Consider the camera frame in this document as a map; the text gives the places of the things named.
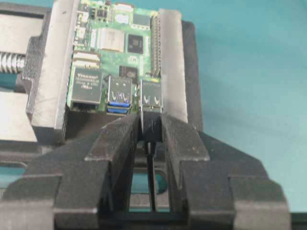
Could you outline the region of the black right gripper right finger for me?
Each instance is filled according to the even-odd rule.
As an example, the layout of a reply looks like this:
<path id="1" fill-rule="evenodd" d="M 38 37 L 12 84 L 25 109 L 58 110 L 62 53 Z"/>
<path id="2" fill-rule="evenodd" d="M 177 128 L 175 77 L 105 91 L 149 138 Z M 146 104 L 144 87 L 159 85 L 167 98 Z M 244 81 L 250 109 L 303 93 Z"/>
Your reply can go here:
<path id="1" fill-rule="evenodd" d="M 190 124 L 162 116 L 172 182 L 191 230 L 289 230 L 291 215 L 281 186 L 262 163 Z"/>

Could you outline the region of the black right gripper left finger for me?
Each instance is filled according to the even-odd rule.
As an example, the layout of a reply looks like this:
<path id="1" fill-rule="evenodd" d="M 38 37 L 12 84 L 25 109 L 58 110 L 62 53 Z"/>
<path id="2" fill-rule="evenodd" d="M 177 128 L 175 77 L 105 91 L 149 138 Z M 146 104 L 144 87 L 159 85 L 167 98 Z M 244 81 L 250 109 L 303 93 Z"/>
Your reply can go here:
<path id="1" fill-rule="evenodd" d="M 3 194 L 1 229 L 97 229 L 103 213 L 128 210 L 138 132 L 128 115 L 31 161 Z"/>

